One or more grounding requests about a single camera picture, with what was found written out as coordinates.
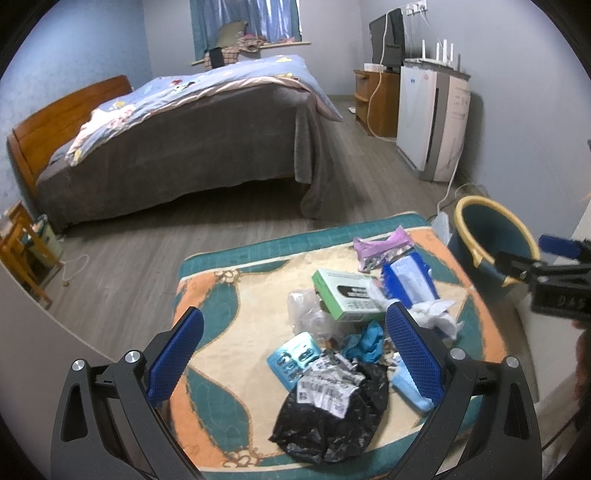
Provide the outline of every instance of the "floral rug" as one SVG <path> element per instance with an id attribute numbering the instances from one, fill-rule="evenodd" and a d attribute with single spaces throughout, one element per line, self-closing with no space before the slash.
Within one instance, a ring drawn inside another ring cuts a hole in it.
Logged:
<path id="1" fill-rule="evenodd" d="M 268 440 L 287 391 L 266 359 L 293 337 L 287 296 L 313 288 L 318 268 L 356 271 L 354 236 L 382 238 L 402 225 L 433 270 L 441 298 L 464 328 L 457 346 L 472 358 L 499 362 L 505 345 L 484 302 L 451 252 L 416 213 L 400 215 L 222 252 L 199 254 L 180 268 L 174 321 L 200 308 L 205 333 L 170 400 L 174 434 L 211 480 L 359 480 L 379 478 L 400 459 L 425 417 L 393 390 L 369 449 L 348 462 L 294 462 Z M 479 403 L 463 423 L 467 431 Z"/>

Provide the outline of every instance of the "wooden chair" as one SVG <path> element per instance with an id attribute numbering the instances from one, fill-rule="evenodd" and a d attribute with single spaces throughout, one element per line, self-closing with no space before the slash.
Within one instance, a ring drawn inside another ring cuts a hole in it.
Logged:
<path id="1" fill-rule="evenodd" d="M 0 239 L 1 260 L 18 281 L 29 285 L 40 299 L 46 301 L 46 309 L 48 309 L 51 307 L 52 300 L 37 283 L 37 278 L 27 260 L 27 248 L 22 244 L 22 237 L 25 233 L 28 233 L 39 252 L 58 269 L 61 269 L 62 263 L 33 231 L 31 227 L 33 220 L 21 202 L 18 202 L 8 211 L 8 219 L 11 224 L 3 232 Z"/>

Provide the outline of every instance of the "purple packaging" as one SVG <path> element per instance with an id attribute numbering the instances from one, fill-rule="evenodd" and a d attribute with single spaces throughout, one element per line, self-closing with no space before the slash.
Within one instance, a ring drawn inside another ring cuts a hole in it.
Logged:
<path id="1" fill-rule="evenodd" d="M 359 260 L 358 270 L 370 273 L 374 268 L 392 263 L 414 246 L 413 239 L 399 226 L 386 240 L 365 241 L 353 238 L 353 248 Z"/>

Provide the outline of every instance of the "plastic bag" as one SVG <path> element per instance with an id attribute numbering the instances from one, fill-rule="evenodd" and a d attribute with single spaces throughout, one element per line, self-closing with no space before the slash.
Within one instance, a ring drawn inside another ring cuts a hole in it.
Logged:
<path id="1" fill-rule="evenodd" d="M 414 246 L 413 239 L 399 226 L 386 240 L 362 240 L 353 238 L 353 248 L 359 260 L 358 270 L 370 273 L 374 268 L 396 260 Z"/>
<path id="2" fill-rule="evenodd" d="M 388 406 L 386 371 L 383 365 L 357 364 L 356 372 L 365 380 L 350 394 L 343 419 L 313 404 L 298 403 L 294 388 L 281 407 L 270 441 L 298 462 L 316 465 L 361 455 Z"/>
<path id="3" fill-rule="evenodd" d="M 347 335 L 356 333 L 355 325 L 337 322 L 322 310 L 320 298 L 314 290 L 296 290 L 287 297 L 287 312 L 294 335 L 308 332 L 319 343 L 331 338 L 341 343 Z"/>

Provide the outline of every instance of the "wooden cabinet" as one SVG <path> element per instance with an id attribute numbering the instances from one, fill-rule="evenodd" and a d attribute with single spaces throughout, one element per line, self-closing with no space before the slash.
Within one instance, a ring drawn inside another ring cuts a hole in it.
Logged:
<path id="1" fill-rule="evenodd" d="M 379 137 L 396 137 L 398 132 L 398 102 L 400 101 L 400 74 L 382 73 L 382 83 L 379 83 L 379 72 L 355 72 L 355 116 L 368 128 L 369 100 L 376 91 L 369 111 L 369 124 Z"/>

